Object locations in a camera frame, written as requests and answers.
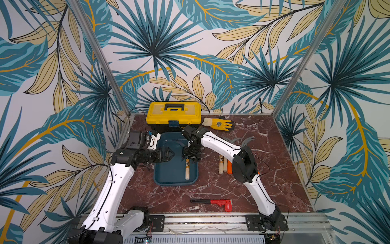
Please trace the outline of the wooden sickle blue sheath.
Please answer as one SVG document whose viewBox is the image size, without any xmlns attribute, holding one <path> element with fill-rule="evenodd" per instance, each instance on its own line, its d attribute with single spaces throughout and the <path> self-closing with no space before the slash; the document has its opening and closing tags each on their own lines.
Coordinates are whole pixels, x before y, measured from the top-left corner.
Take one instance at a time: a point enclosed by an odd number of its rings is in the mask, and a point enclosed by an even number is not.
<svg viewBox="0 0 390 244">
<path fill-rule="evenodd" d="M 185 180 L 190 179 L 190 159 L 187 156 L 188 145 L 184 142 L 177 141 L 177 144 L 181 146 L 181 159 L 185 162 Z"/>
</svg>

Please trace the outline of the teal plastic tray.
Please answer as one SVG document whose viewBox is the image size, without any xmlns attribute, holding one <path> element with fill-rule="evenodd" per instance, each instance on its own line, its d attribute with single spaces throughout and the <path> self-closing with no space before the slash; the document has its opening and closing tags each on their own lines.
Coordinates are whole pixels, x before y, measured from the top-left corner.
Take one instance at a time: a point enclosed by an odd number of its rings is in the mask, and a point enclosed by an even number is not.
<svg viewBox="0 0 390 244">
<path fill-rule="evenodd" d="M 186 179 L 186 160 L 182 157 L 183 147 L 188 140 L 181 132 L 166 132 L 160 137 L 157 147 L 168 147 L 173 151 L 173 158 L 168 162 L 155 164 L 153 179 L 159 186 L 175 187 L 194 184 L 199 177 L 198 162 L 190 160 L 190 177 Z"/>
</svg>

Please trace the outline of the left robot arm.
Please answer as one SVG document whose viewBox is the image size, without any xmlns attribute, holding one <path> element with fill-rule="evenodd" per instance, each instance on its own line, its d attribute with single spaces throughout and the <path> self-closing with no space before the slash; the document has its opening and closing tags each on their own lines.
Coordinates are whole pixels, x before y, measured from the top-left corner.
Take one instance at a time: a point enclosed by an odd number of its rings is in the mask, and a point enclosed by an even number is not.
<svg viewBox="0 0 390 244">
<path fill-rule="evenodd" d="M 157 145 L 161 135 L 130 131 L 127 140 L 111 156 L 109 173 L 90 214 L 80 228 L 73 228 L 68 244 L 121 244 L 134 231 L 148 232 L 152 228 L 149 210 L 132 207 L 120 220 L 116 215 L 125 190 L 140 165 L 170 161 L 174 153 Z"/>
</svg>

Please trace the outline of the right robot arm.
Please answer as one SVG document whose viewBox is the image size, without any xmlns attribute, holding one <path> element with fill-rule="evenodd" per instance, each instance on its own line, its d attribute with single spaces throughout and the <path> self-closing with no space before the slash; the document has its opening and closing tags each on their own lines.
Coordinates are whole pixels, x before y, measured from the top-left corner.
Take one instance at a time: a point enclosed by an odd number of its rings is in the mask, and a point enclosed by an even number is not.
<svg viewBox="0 0 390 244">
<path fill-rule="evenodd" d="M 186 126 L 181 134 L 188 140 L 183 153 L 190 159 L 200 160 L 201 149 L 209 148 L 230 161 L 234 178 L 246 186 L 255 200 L 260 224 L 268 230 L 279 229 L 277 223 L 283 221 L 283 215 L 262 184 L 255 156 L 248 146 L 234 145 L 204 127 Z"/>
</svg>

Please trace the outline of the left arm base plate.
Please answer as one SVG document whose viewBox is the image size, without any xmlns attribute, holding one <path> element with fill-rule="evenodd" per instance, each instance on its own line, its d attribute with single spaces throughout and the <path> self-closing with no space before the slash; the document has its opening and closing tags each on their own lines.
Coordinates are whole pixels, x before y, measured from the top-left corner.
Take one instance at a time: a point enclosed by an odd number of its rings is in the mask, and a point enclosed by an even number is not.
<svg viewBox="0 0 390 244">
<path fill-rule="evenodd" d="M 134 229 L 133 233 L 136 232 L 163 232 L 165 225 L 165 216 L 164 215 L 146 215 L 144 214 L 143 222 L 141 226 Z"/>
</svg>

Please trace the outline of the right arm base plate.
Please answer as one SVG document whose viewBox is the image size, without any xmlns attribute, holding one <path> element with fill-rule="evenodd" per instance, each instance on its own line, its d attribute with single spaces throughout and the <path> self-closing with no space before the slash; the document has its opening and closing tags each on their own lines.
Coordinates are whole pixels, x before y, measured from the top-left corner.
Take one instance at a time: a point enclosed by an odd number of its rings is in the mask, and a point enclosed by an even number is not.
<svg viewBox="0 0 390 244">
<path fill-rule="evenodd" d="M 288 231 L 287 220 L 284 215 L 267 217 L 260 214 L 245 215 L 245 223 L 248 231 Z"/>
</svg>

